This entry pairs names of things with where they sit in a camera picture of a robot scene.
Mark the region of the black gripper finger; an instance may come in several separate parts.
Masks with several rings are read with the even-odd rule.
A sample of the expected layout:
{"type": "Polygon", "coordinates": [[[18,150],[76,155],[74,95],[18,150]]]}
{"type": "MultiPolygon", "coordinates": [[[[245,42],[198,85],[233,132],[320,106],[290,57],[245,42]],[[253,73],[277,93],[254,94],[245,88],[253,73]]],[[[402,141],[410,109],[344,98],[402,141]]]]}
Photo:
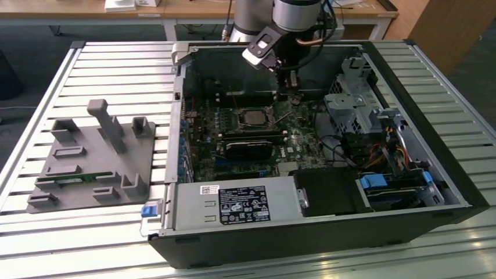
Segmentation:
{"type": "Polygon", "coordinates": [[[300,81],[297,76],[297,70],[289,72],[289,81],[288,81],[288,92],[289,99],[294,99],[298,95],[300,81]]]}
{"type": "Polygon", "coordinates": [[[288,72],[285,70],[278,71],[278,100],[288,100],[288,72]]]}

